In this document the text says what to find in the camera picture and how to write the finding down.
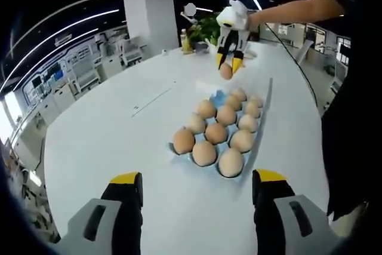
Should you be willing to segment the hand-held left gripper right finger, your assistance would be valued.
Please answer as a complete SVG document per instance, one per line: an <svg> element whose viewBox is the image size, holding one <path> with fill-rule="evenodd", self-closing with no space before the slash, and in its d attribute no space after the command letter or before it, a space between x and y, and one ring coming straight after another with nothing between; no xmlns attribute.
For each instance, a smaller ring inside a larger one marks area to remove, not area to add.
<svg viewBox="0 0 382 255"><path fill-rule="evenodd" d="M331 254L339 237L326 213L275 172L252 172L252 202L258 254Z"/></svg>

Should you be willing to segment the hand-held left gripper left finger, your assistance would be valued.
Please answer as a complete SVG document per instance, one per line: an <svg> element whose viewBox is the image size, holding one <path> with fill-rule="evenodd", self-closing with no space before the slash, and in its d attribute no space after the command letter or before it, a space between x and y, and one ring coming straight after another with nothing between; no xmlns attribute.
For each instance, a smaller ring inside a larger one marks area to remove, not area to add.
<svg viewBox="0 0 382 255"><path fill-rule="evenodd" d="M140 254L142 208L142 174L114 177L69 220L58 254Z"/></svg>

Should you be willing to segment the person's right hand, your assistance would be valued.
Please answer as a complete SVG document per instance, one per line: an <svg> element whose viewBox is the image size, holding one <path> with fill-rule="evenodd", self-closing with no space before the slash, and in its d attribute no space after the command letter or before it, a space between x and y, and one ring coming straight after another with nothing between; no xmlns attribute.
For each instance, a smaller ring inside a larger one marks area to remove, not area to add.
<svg viewBox="0 0 382 255"><path fill-rule="evenodd" d="M261 25L261 21L260 21L260 12L259 11L256 11L254 13L251 13L248 15L248 18L247 18L247 30L250 31L250 32L255 32L255 33L258 33L259 32L259 27Z"/></svg>

